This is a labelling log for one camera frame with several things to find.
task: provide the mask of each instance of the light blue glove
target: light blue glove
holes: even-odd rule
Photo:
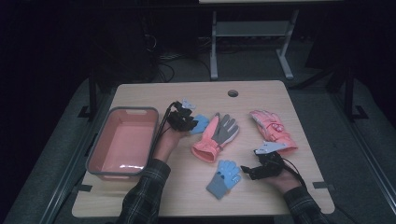
[[[204,115],[197,115],[194,120],[197,120],[198,124],[190,131],[190,134],[203,133],[209,124],[209,119]]]
[[[241,180],[238,173],[239,167],[234,161],[219,161],[218,170],[206,189],[220,200],[229,189],[232,189]]]

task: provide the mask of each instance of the glove cuff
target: glove cuff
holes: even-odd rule
[[[221,146],[215,140],[201,140],[192,145],[192,154],[206,162],[215,162],[219,155]]]
[[[207,191],[212,193],[217,199],[221,199],[228,191],[224,184],[224,179],[220,175],[215,174],[206,187]]]

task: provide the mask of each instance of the pink and gray glove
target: pink and gray glove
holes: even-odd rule
[[[259,132],[266,141],[287,145],[285,149],[278,151],[279,154],[290,153],[297,149],[296,143],[290,138],[290,134],[286,131],[277,114],[266,110],[253,110],[250,115],[256,120]]]
[[[220,114],[216,113],[202,133],[201,141],[191,148],[192,154],[202,161],[215,162],[224,146],[238,134],[239,127],[235,119],[230,119],[228,114],[221,121],[219,117]]]

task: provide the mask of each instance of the plaid sleeve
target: plaid sleeve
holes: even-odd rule
[[[303,187],[291,189],[283,197],[296,223],[332,223]]]
[[[171,169],[159,160],[152,160],[139,182],[125,196],[116,223],[156,223],[163,187]]]

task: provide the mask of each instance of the pink plastic tray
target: pink plastic tray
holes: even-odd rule
[[[87,170],[103,179],[128,179],[149,160],[158,123],[153,107],[111,109],[87,160]]]

